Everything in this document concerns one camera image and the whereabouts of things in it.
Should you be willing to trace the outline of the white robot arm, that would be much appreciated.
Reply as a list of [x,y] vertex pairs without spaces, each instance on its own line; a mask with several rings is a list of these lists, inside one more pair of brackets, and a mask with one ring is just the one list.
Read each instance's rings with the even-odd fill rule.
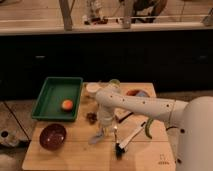
[[105,111],[123,108],[179,128],[176,171],[213,171],[213,97],[190,102],[123,95],[108,85],[97,91]]

